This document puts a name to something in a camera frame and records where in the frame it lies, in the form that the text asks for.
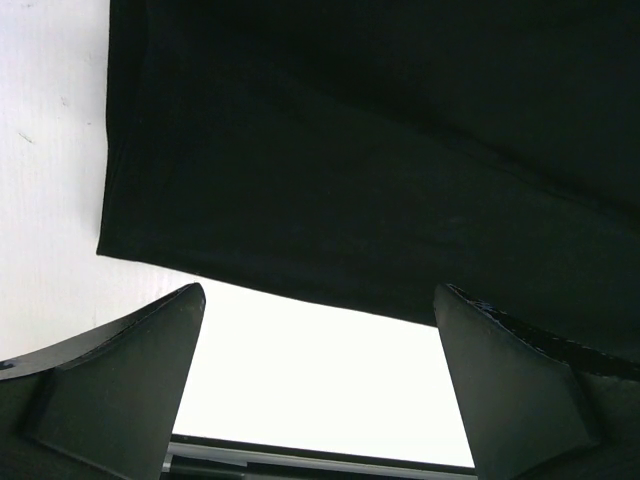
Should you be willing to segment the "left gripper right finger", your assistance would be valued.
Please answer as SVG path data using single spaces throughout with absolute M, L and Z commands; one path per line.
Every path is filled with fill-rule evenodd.
M 434 313 L 479 478 L 638 478 L 638 363 L 452 285 L 436 288 Z

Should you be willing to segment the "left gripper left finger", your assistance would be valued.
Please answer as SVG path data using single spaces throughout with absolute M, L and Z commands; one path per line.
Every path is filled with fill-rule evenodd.
M 2 478 L 159 478 L 205 305 L 188 284 L 2 361 Z

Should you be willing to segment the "black t-shirt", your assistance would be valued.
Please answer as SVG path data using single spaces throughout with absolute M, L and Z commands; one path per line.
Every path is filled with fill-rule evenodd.
M 98 253 L 639 357 L 635 1 L 114 1 Z

